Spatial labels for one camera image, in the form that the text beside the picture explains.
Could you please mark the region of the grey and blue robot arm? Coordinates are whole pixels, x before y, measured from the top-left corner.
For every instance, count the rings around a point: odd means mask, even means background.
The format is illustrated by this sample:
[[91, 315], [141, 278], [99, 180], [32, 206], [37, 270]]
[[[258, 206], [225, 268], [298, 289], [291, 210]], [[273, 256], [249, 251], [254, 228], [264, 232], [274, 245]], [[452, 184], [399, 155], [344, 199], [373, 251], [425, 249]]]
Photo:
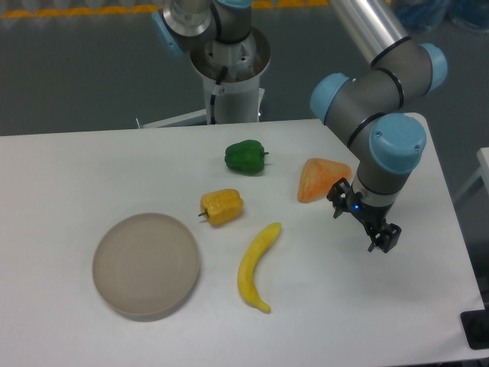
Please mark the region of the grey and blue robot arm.
[[[331, 6], [371, 69], [357, 79], [333, 73], [310, 96], [314, 115], [359, 161], [354, 179], [338, 180], [327, 197], [336, 215], [363, 225], [372, 248], [388, 252], [401, 229], [387, 213], [426, 146], [424, 128], [401, 109], [440, 86], [448, 65], [436, 46], [415, 44], [385, 2]], [[168, 49], [189, 54], [201, 76], [210, 125], [258, 120], [270, 46], [251, 24], [249, 1], [165, 1], [152, 18]]]

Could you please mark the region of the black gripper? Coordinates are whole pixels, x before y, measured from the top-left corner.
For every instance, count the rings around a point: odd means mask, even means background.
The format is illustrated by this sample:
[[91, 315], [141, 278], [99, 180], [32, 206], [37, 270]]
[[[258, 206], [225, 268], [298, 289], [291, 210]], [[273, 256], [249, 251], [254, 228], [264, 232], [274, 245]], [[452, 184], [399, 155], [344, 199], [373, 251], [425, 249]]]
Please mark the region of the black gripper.
[[394, 203], [393, 194], [380, 195], [369, 190], [351, 189], [350, 183], [342, 177], [332, 185], [326, 199], [332, 203], [334, 219], [350, 212], [363, 225], [371, 239], [369, 252], [378, 248], [383, 253], [388, 253], [396, 246], [402, 229], [386, 220]]

